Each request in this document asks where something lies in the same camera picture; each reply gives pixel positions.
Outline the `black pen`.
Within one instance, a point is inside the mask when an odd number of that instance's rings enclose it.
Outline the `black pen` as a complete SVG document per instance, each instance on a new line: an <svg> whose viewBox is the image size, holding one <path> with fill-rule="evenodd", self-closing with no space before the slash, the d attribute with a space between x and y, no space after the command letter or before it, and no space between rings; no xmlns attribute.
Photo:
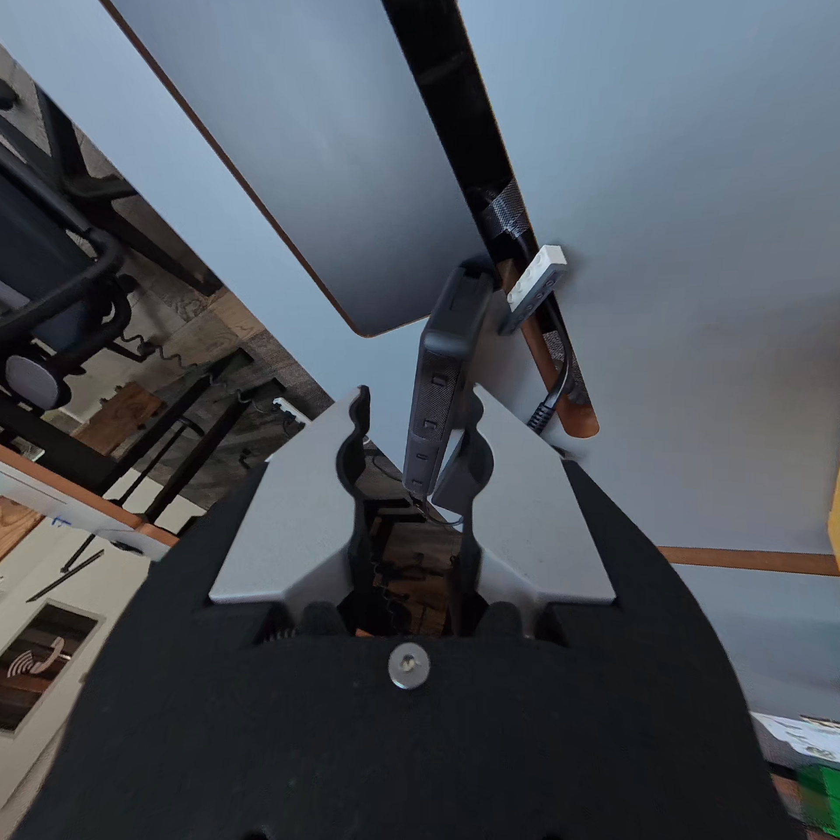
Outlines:
<svg viewBox="0 0 840 840"><path fill-rule="evenodd" d="M38 591L34 595L30 596L27 599L26 603L36 602L39 599L45 597L48 593L51 593L52 591L54 591L57 587L59 587L63 583L70 580L73 576L75 576L76 574L79 574L80 572L84 571L88 566L95 563L97 560L99 560L102 557L103 554L104 554L104 549L100 549L99 551L97 551L93 555L91 555L89 558L84 560L83 562L75 564L71 569L62 573L59 576L59 578L57 578L56 580L49 583L46 587L44 587L43 589L41 589L40 591Z"/></svg>

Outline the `green plastic bin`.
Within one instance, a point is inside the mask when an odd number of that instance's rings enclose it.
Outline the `green plastic bin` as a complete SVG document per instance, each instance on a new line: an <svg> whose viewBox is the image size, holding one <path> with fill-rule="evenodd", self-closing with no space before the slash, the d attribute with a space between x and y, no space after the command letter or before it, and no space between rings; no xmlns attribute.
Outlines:
<svg viewBox="0 0 840 840"><path fill-rule="evenodd" d="M839 838L839 770L810 765L798 769L796 776L805 821Z"/></svg>

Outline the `white lego plate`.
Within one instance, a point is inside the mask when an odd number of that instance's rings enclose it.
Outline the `white lego plate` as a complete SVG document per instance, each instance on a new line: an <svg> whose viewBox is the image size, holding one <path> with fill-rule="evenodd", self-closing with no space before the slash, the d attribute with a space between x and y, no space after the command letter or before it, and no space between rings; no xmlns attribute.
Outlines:
<svg viewBox="0 0 840 840"><path fill-rule="evenodd" d="M562 280L569 268L559 245L545 245L507 294L510 314L526 317L535 311Z"/></svg>

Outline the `black box device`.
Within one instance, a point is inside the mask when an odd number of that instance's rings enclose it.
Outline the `black box device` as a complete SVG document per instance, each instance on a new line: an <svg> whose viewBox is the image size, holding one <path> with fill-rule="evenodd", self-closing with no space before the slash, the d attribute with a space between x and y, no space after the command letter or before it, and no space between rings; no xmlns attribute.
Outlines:
<svg viewBox="0 0 840 840"><path fill-rule="evenodd" d="M455 268L422 331L402 469L403 485L414 497L427 499L434 490L461 412L493 282L476 263Z"/></svg>

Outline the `grey fabric tape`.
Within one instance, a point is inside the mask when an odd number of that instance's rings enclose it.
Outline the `grey fabric tape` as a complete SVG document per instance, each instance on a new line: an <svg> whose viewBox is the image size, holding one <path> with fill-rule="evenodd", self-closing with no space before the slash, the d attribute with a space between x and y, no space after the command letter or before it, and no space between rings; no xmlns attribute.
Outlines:
<svg viewBox="0 0 840 840"><path fill-rule="evenodd" d="M486 204L479 212L479 224L488 239L501 236L517 239L530 230L528 212L515 177L498 192L487 190L482 196Z"/></svg>

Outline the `dark desk mat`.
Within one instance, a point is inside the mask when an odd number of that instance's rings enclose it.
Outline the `dark desk mat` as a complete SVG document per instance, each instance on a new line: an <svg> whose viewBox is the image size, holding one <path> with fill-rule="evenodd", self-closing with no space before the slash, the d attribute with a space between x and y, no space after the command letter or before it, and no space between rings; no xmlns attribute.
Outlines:
<svg viewBox="0 0 840 840"><path fill-rule="evenodd" d="M383 2L104 2L357 334L490 258Z"/></svg>

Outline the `brown wood block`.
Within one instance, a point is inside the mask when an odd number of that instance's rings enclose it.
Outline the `brown wood block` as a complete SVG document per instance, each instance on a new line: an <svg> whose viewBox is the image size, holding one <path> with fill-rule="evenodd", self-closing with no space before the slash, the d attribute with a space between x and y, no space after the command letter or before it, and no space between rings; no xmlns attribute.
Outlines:
<svg viewBox="0 0 840 840"><path fill-rule="evenodd" d="M130 382L70 436L99 455L111 456L164 408L160 397Z"/></svg>

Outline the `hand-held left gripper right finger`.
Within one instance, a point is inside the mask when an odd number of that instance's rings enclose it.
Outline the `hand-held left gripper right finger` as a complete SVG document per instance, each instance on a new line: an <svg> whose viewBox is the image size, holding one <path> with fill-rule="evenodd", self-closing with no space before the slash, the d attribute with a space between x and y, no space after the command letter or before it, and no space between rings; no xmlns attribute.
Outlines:
<svg viewBox="0 0 840 840"><path fill-rule="evenodd" d="M534 635L554 605L611 606L607 575L561 456L482 385L469 398L458 461L463 538L456 563L456 634L472 635L498 602Z"/></svg>

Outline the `black desk frame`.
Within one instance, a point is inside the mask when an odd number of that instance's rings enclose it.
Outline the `black desk frame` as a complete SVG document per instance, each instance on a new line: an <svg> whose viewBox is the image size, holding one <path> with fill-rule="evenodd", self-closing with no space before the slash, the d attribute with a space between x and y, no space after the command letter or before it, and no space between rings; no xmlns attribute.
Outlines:
<svg viewBox="0 0 840 840"><path fill-rule="evenodd" d="M252 363L253 357L247 351L237 349L210 364L173 404L163 409L152 425L119 459L98 453L91 446L48 424L38 414L19 406L4 393L1 401L2 432L41 448L44 454L37 466L42 465L60 478L99 496L131 468L136 467L156 445L161 447L152 457L148 468L141 473L140 479L146 477L176 443L190 435L194 436L196 441L192 449L174 469L143 515L147 522L156 523L163 511L182 494L245 410L252 405L256 389L244 395L233 392L231 404L208 429L190 419L187 412L212 387L226 385L226 375L237 373Z"/></svg>

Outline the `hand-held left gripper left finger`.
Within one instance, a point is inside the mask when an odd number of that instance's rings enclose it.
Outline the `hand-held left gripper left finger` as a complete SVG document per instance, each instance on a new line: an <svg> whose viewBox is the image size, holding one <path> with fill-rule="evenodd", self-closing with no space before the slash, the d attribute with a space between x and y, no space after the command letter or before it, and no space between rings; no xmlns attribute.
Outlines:
<svg viewBox="0 0 840 840"><path fill-rule="evenodd" d="M215 604L361 609L374 594L364 494L371 393L354 388L268 460L208 596Z"/></svg>

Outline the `dark sign with phone symbol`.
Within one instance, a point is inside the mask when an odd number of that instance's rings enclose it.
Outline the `dark sign with phone symbol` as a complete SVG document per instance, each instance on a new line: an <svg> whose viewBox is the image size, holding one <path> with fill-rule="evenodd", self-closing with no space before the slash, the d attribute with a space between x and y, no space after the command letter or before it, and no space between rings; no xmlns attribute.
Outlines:
<svg viewBox="0 0 840 840"><path fill-rule="evenodd" d="M85 645L103 619L46 602L2 646L1 732L13 736Z"/></svg>

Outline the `black office chair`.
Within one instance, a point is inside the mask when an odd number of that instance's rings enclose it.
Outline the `black office chair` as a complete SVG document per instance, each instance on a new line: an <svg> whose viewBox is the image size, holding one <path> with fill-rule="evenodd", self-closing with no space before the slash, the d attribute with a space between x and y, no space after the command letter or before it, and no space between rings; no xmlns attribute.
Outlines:
<svg viewBox="0 0 840 840"><path fill-rule="evenodd" d="M2 118L2 388L42 413L68 404L68 379L99 352L126 354L132 318L119 241L61 194L54 170Z"/></svg>

